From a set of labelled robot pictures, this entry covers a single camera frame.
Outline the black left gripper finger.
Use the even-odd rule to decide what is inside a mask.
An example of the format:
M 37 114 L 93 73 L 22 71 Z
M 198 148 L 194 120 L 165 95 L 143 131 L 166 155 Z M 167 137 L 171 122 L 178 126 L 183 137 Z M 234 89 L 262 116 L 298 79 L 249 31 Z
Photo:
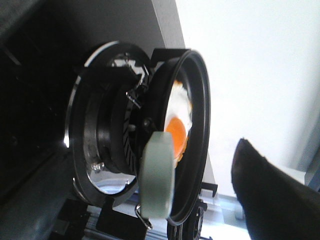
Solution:
M 231 183 L 252 240 L 320 238 L 320 194 L 272 165 L 245 138 L 234 152 Z

